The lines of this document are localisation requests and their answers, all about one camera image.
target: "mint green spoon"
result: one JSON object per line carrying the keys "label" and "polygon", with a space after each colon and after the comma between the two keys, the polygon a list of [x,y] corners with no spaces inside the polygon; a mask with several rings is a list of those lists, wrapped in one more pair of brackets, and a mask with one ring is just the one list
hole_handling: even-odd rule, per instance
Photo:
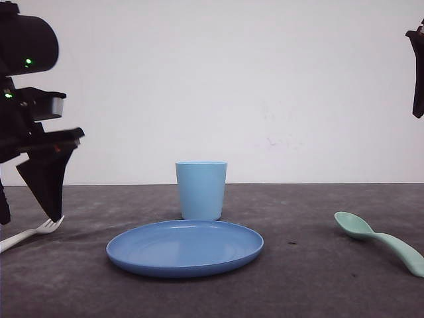
{"label": "mint green spoon", "polygon": [[392,235],[375,233],[370,225],[358,215],[348,212],[336,212],[334,218],[347,235],[354,239],[378,239],[386,243],[400,257],[412,274],[424,278],[424,257],[414,248]]}

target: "gray table surface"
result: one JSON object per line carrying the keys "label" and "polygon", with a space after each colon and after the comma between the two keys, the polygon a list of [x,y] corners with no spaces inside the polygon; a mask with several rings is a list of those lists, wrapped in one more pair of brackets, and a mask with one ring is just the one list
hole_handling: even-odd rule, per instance
{"label": "gray table surface", "polygon": [[[5,191],[12,221],[2,239],[46,219],[26,187]],[[262,254],[226,274],[164,280],[115,267],[105,247],[131,228],[179,219],[176,185],[65,187],[61,227],[0,256],[1,316],[424,317],[424,279],[333,218],[356,213],[423,253],[424,184],[245,184],[225,195],[222,220],[258,231]]]}

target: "plate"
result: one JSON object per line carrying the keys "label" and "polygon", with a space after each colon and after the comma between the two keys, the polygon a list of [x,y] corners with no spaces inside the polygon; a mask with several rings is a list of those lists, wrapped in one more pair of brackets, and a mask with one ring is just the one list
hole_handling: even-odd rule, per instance
{"label": "plate", "polygon": [[177,220],[124,232],[109,242],[106,253],[115,265],[134,274],[186,278],[244,266],[263,246],[257,232],[241,225]]}

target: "white fork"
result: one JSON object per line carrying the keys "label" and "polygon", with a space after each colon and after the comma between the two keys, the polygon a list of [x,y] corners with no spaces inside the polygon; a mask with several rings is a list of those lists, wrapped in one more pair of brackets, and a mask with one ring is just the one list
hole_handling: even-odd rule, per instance
{"label": "white fork", "polygon": [[12,237],[6,238],[5,240],[2,240],[0,242],[0,253],[3,253],[5,250],[8,250],[13,245],[18,244],[22,240],[25,240],[28,237],[31,237],[32,235],[49,234],[51,232],[54,232],[59,227],[60,223],[62,223],[62,221],[64,220],[64,217],[65,216],[62,216],[60,220],[57,221],[56,223],[49,219],[43,224],[41,224],[39,227],[37,227],[36,229],[26,230],[26,231],[23,231],[22,233],[16,234]]}

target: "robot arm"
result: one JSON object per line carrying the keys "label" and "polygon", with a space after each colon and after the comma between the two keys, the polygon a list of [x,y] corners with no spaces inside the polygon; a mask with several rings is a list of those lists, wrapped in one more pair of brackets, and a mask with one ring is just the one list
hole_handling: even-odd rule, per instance
{"label": "robot arm", "polygon": [[424,26],[419,26],[416,31],[406,32],[406,36],[411,40],[417,60],[417,80],[412,113],[420,118],[424,114]]}
{"label": "robot arm", "polygon": [[[82,129],[44,132],[40,121],[62,116],[64,93],[33,87],[16,89],[11,76],[42,72],[58,59],[58,41],[38,17],[19,15],[18,6],[0,3],[0,164],[26,152],[17,166],[35,198],[53,220],[62,216],[66,164],[84,135]],[[0,181],[0,223],[10,221]]]}

